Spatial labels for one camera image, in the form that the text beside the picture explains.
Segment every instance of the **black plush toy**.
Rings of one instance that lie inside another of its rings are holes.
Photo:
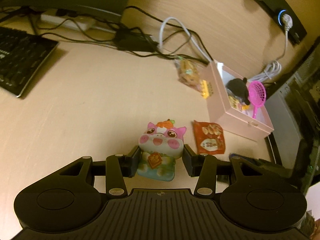
[[[250,105],[250,101],[248,100],[249,92],[246,83],[246,78],[244,78],[243,80],[241,80],[240,78],[235,78],[227,83],[226,88],[229,89],[234,96],[240,98],[242,102],[244,102],[248,106]]]

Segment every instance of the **power strip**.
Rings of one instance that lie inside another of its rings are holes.
[[[80,26],[83,31],[87,31],[96,24],[96,20],[87,16],[69,17],[69,16],[56,16],[56,9],[50,9],[41,14],[41,21],[51,23],[54,25],[61,24],[66,19],[73,19]],[[79,31],[79,28],[72,21],[66,21],[62,26]]]

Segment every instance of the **toy eye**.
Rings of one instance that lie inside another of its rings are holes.
[[[146,131],[146,133],[153,133],[155,131],[154,128],[150,128],[148,131]]]
[[[177,137],[177,134],[174,131],[168,131],[167,134],[169,135],[169,137],[172,137],[172,138],[176,138]]]

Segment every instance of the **pink slotted spoon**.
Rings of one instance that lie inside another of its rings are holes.
[[[253,116],[256,119],[257,111],[260,107],[264,105],[267,98],[266,89],[263,84],[259,81],[252,81],[248,87],[249,91],[249,101],[253,104]]]

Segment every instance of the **black power brick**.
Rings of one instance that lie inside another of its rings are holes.
[[[146,34],[146,38],[141,33],[134,33],[129,29],[120,29],[116,31],[113,42],[118,50],[155,52],[154,47],[158,45],[158,42],[154,41],[148,34]]]

